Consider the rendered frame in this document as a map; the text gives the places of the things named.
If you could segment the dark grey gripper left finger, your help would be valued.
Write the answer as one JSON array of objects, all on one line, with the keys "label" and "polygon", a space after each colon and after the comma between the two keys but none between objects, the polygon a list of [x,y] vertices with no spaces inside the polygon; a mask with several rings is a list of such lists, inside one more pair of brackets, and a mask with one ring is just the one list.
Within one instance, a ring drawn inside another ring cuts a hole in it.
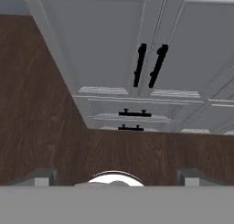
[{"label": "dark grey gripper left finger", "polygon": [[39,168],[28,175],[7,183],[8,186],[51,187],[59,184],[56,168]]}]

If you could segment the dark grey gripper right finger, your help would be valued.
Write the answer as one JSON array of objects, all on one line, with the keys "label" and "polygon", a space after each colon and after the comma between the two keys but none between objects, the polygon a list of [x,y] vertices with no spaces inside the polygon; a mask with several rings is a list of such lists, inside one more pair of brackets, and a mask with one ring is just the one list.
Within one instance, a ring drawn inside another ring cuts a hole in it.
[{"label": "dark grey gripper right finger", "polygon": [[196,168],[183,168],[176,171],[177,184],[184,187],[227,186],[228,183],[206,176]]}]

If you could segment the white round plate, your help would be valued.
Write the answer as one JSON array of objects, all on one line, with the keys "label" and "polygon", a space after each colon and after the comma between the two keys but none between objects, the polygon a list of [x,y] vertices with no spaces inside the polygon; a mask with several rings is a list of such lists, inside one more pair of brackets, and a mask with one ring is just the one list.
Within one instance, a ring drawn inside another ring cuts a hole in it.
[{"label": "white round plate", "polygon": [[107,170],[95,174],[89,180],[90,183],[124,183],[129,187],[143,187],[144,182],[137,176],[120,170]]}]

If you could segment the grey drawer front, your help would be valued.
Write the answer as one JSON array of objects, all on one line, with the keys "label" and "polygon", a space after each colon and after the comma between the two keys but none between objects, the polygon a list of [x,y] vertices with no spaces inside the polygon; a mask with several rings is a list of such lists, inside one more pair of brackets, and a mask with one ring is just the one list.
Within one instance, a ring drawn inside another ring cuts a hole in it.
[{"label": "grey drawer front", "polygon": [[126,119],[95,119],[93,117],[84,118],[84,122],[89,129],[118,130],[122,124],[128,126],[140,125],[145,132],[173,132],[177,128],[177,122],[170,121],[139,121]]},{"label": "grey drawer front", "polygon": [[[121,99],[97,96],[73,96],[73,100],[84,118],[95,119],[126,119],[139,121],[170,121],[180,122],[194,113],[202,105],[202,101],[171,101]],[[130,112],[146,110],[152,117],[121,116],[124,108]]]}]

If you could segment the grey cupboard door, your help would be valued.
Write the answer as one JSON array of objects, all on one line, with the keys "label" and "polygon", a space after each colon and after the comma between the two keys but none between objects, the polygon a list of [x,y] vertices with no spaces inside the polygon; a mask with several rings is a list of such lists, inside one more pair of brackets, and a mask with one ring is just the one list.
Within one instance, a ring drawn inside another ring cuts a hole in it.
[{"label": "grey cupboard door", "polygon": [[74,95],[135,97],[138,48],[152,46],[163,0],[25,0]]},{"label": "grey cupboard door", "polygon": [[[150,89],[156,51],[168,45]],[[141,95],[203,99],[234,62],[234,0],[165,0],[148,59]]]}]

